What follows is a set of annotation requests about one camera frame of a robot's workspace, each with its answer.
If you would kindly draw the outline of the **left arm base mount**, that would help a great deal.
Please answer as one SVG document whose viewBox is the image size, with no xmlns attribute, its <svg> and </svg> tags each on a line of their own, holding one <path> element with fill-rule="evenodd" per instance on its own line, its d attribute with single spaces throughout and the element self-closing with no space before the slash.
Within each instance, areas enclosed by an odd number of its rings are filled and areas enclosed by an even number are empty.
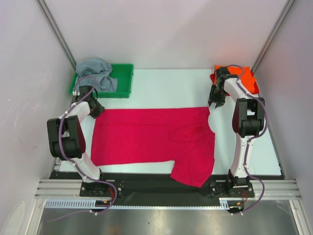
<svg viewBox="0 0 313 235">
<path fill-rule="evenodd" d="M 109 182 L 116 187 L 117 198 L 125 196 L 124 183 L 122 181 L 109 180 Z M 97 182 L 82 182 L 79 193 L 81 197 L 109 197 L 111 194 L 115 195 L 112 186 Z"/>
</svg>

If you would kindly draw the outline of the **crimson red t shirt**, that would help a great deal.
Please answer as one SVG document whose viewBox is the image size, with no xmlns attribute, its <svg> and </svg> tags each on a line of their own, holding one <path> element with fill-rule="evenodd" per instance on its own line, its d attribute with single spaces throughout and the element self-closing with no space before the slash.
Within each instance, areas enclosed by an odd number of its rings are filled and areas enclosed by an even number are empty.
<svg viewBox="0 0 313 235">
<path fill-rule="evenodd" d="M 109 109 L 95 121 L 96 166 L 174 161 L 170 177 L 200 188 L 214 168 L 215 133 L 208 107 Z"/>
</svg>

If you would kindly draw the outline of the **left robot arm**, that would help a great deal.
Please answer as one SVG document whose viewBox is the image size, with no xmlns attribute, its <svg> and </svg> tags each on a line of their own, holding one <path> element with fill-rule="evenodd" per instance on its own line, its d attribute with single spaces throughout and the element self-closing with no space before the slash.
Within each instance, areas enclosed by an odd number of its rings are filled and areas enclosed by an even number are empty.
<svg viewBox="0 0 313 235">
<path fill-rule="evenodd" d="M 72 165 L 84 183 L 92 183 L 90 190 L 97 196 L 107 192 L 108 184 L 100 179 L 102 171 L 87 154 L 81 122 L 87 116 L 99 117 L 104 110 L 97 99 L 86 98 L 72 103 L 63 115 L 46 123 L 51 155 Z"/>
</svg>

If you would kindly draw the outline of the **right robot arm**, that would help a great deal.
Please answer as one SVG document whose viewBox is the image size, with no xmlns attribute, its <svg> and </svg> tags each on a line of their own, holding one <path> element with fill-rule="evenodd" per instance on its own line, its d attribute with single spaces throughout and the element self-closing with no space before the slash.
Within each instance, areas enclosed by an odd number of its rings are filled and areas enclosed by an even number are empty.
<svg viewBox="0 0 313 235">
<path fill-rule="evenodd" d="M 225 190 L 230 196 L 238 196 L 252 178 L 248 169 L 254 141 L 267 128 L 265 101 L 252 95 L 236 75 L 217 78 L 211 87 L 208 104 L 222 107 L 227 95 L 235 102 L 232 129 L 236 133 L 236 147 Z"/>
</svg>

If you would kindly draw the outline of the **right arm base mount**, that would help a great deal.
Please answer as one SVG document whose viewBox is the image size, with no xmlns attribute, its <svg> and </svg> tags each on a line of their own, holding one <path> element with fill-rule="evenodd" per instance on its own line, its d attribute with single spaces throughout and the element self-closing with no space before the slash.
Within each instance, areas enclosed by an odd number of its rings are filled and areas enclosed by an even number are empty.
<svg viewBox="0 0 313 235">
<path fill-rule="evenodd" d="M 255 196 L 252 183 L 249 183 L 247 187 L 236 188 L 225 181 L 211 181 L 209 190 L 212 198 L 253 198 Z"/>
</svg>

